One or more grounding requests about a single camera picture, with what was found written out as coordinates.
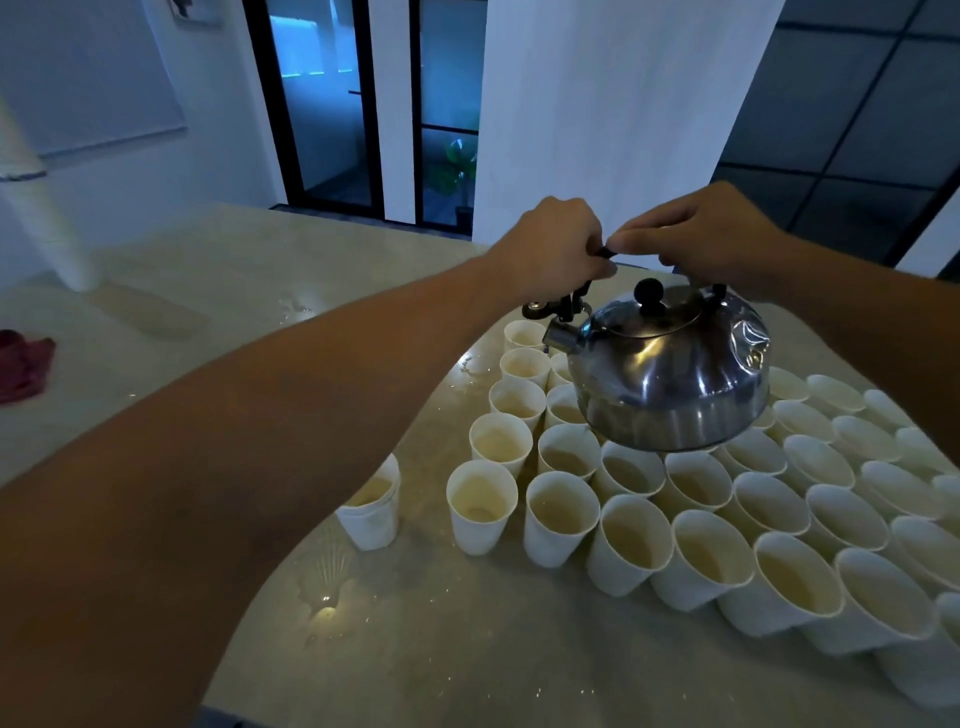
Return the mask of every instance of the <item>potted plant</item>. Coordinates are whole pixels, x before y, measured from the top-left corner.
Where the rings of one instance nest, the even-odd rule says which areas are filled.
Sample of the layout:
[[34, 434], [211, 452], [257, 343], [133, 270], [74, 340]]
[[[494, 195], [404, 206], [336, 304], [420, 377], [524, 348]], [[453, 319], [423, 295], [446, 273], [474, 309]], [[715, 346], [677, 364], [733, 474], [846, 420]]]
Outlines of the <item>potted plant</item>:
[[476, 143], [464, 144], [463, 139], [454, 139], [444, 150], [446, 159], [431, 164], [427, 169], [427, 184], [447, 197], [460, 190], [457, 205], [457, 231], [470, 234], [473, 230], [473, 207], [468, 199], [468, 180], [477, 177]]

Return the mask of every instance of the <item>red cloth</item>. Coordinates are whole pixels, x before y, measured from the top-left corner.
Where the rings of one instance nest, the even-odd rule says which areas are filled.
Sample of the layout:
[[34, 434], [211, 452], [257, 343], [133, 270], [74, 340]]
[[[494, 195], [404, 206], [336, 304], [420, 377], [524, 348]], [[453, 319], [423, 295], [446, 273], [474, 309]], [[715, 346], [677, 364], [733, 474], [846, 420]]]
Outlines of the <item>red cloth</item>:
[[27, 341], [21, 333], [0, 329], [0, 404], [43, 391], [56, 346], [53, 339]]

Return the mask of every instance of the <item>kettle lid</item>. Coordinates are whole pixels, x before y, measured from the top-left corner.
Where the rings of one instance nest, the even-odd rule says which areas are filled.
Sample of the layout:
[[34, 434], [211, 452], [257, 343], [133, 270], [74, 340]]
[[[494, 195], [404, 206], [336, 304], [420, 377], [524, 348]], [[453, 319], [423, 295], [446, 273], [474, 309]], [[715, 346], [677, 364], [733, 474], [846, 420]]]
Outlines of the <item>kettle lid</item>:
[[663, 336], [691, 324], [713, 308], [714, 302], [719, 303], [726, 293], [726, 286], [722, 288], [715, 286], [713, 295], [706, 297], [692, 285], [664, 288], [655, 278], [643, 279], [632, 294], [594, 312], [591, 327], [632, 338]]

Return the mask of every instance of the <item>green plant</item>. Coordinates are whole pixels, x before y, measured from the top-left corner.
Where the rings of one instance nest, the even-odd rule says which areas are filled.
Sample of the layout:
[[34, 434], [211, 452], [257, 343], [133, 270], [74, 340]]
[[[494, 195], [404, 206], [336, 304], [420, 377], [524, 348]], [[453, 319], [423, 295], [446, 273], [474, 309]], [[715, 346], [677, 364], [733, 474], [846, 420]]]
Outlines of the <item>green plant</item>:
[[477, 179], [476, 143], [464, 144], [463, 139], [454, 139], [444, 150], [446, 160], [427, 167], [426, 183], [442, 195], [452, 195], [460, 190], [461, 206], [467, 207], [467, 179]]

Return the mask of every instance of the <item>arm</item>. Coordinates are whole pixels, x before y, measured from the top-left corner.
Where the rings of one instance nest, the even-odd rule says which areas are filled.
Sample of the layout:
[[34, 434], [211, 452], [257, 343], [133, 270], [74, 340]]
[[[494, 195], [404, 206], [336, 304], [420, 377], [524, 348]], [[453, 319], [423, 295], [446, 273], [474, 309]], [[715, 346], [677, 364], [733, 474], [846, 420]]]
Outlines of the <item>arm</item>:
[[600, 244], [586, 203], [548, 198], [487, 254], [228, 354], [0, 490], [0, 725], [188, 724], [280, 560], [487, 328], [612, 275]]
[[778, 229], [731, 184], [655, 207], [615, 232], [618, 253], [659, 255], [797, 314], [960, 462], [960, 286], [836, 253]]

